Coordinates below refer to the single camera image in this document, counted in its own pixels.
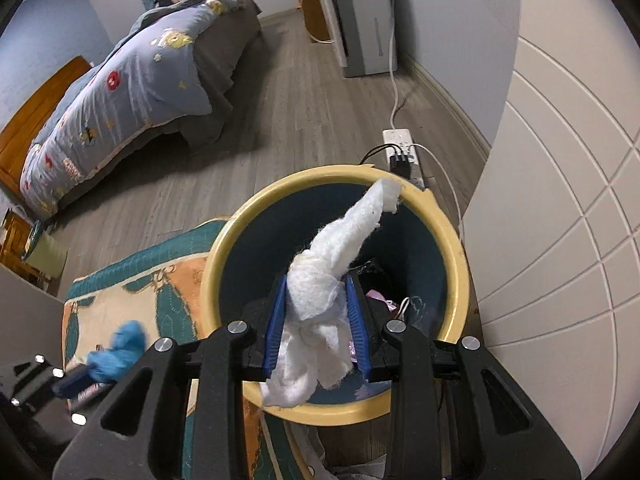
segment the bedspread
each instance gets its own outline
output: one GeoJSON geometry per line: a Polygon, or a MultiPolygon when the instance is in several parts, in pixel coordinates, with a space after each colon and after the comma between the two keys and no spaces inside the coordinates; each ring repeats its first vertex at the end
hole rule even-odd
{"type": "Polygon", "coordinates": [[[220,14],[249,4],[252,0],[183,0],[143,14],[99,67],[69,87],[36,136],[20,178],[32,211],[50,218],[61,197],[143,131],[211,113],[193,41],[220,14]]]}

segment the white cable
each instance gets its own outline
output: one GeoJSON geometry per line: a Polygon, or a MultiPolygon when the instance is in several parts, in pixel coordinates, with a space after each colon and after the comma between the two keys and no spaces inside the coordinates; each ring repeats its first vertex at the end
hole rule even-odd
{"type": "Polygon", "coordinates": [[[409,307],[409,303],[411,303],[411,299],[407,296],[406,298],[404,298],[404,300],[402,300],[402,303],[400,303],[400,308],[398,309],[398,313],[396,314],[396,319],[403,319],[404,313],[407,310],[407,307],[409,307]]]}
{"type": "Polygon", "coordinates": [[[412,146],[417,146],[418,148],[422,148],[425,152],[429,153],[429,155],[431,155],[431,158],[436,162],[436,164],[442,170],[442,173],[444,173],[444,176],[447,179],[447,183],[449,184],[449,188],[451,190],[451,193],[453,194],[453,200],[456,203],[456,210],[458,212],[458,225],[460,226],[460,241],[464,242],[465,241],[465,226],[462,223],[462,213],[460,212],[460,202],[458,202],[458,196],[456,194],[456,190],[453,187],[453,184],[451,183],[451,179],[449,178],[449,175],[447,174],[447,172],[443,168],[443,166],[440,163],[440,161],[438,160],[438,158],[435,155],[433,155],[433,152],[429,148],[426,148],[425,146],[423,146],[421,144],[416,144],[415,142],[413,144],[409,144],[409,149],[412,146]]]}
{"type": "MultiPolygon", "coordinates": [[[[298,3],[300,4],[300,7],[302,8],[302,0],[298,0],[298,3]]],[[[305,30],[306,30],[306,33],[309,35],[309,37],[310,37],[312,40],[317,41],[318,43],[333,43],[333,42],[334,42],[334,40],[322,41],[322,40],[318,40],[318,38],[313,37],[313,35],[311,34],[311,32],[309,32],[309,29],[308,29],[308,28],[306,28],[306,23],[305,23],[305,30]]]]}
{"type": "Polygon", "coordinates": [[[391,34],[389,35],[389,77],[391,78],[391,84],[394,86],[394,108],[391,110],[391,116],[389,117],[389,124],[391,125],[391,129],[396,129],[396,124],[394,123],[394,117],[396,116],[396,112],[398,111],[398,85],[396,84],[396,78],[394,77],[394,65],[393,65],[393,51],[394,51],[394,40],[396,38],[396,0],[391,0],[391,34]]]}
{"type": "MultiPolygon", "coordinates": [[[[396,84],[396,78],[394,77],[393,57],[392,57],[395,38],[396,38],[396,0],[391,0],[391,34],[389,35],[389,77],[391,79],[391,84],[394,87],[394,107],[391,110],[391,116],[389,117],[389,124],[392,130],[396,129],[396,125],[394,123],[394,117],[396,115],[396,112],[398,111],[398,102],[399,102],[398,85],[396,84]]],[[[444,173],[444,176],[447,179],[447,183],[449,184],[449,188],[451,189],[451,193],[453,194],[453,200],[456,203],[456,211],[458,213],[458,225],[460,226],[460,241],[463,242],[465,240],[465,227],[464,227],[464,224],[462,223],[462,213],[460,212],[460,202],[458,201],[456,190],[453,187],[453,184],[451,182],[451,179],[449,178],[449,175],[445,171],[444,167],[442,166],[438,158],[435,155],[433,155],[433,153],[429,148],[426,148],[421,144],[415,144],[415,143],[410,144],[408,148],[410,149],[412,146],[417,146],[418,148],[422,148],[425,152],[429,153],[429,155],[431,155],[431,158],[436,161],[436,164],[442,170],[442,173],[444,173]]]]}

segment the yellow cartoon character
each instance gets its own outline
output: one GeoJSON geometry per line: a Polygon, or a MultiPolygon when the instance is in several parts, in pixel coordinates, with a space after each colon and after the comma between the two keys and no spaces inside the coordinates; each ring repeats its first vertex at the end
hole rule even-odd
{"type": "Polygon", "coordinates": [[[88,146],[93,146],[95,143],[95,137],[98,136],[98,133],[92,129],[89,128],[88,126],[84,127],[84,132],[82,132],[80,134],[80,142],[82,142],[82,145],[88,145],[88,146]]]}
{"type": "Polygon", "coordinates": [[[182,46],[193,43],[193,40],[190,36],[185,34],[184,32],[180,32],[179,30],[175,30],[174,28],[166,28],[160,36],[160,41],[158,41],[158,46],[165,47],[170,46],[171,48],[180,48],[182,46]]]}
{"type": "Polygon", "coordinates": [[[46,211],[47,213],[53,213],[54,206],[47,204],[46,202],[40,202],[40,209],[46,211]]]}
{"type": "Polygon", "coordinates": [[[206,0],[205,4],[217,15],[223,14],[225,12],[225,7],[223,7],[223,5],[217,0],[206,0]]]}

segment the white cloth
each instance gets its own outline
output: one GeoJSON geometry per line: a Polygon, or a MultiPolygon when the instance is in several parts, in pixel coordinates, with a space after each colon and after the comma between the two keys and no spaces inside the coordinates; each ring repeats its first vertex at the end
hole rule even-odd
{"type": "Polygon", "coordinates": [[[341,279],[383,211],[396,212],[402,185],[377,181],[342,217],[326,225],[287,273],[287,315],[271,378],[260,384],[265,406],[306,402],[318,383],[329,389],[351,370],[351,330],[341,279]]]}

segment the power strip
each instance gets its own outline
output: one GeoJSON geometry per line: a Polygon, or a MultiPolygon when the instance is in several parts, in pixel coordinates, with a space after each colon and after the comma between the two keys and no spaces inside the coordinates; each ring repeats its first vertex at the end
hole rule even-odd
{"type": "MultiPolygon", "coordinates": [[[[408,155],[409,163],[411,164],[411,177],[409,182],[419,189],[424,189],[424,180],[422,179],[422,170],[420,169],[420,161],[418,155],[415,152],[415,147],[411,146],[414,140],[411,138],[411,132],[406,128],[399,128],[396,130],[384,130],[382,132],[382,138],[385,143],[397,144],[402,151],[408,155]]],[[[385,148],[387,169],[389,169],[389,157],[394,155],[396,150],[393,148],[385,148]]]]}

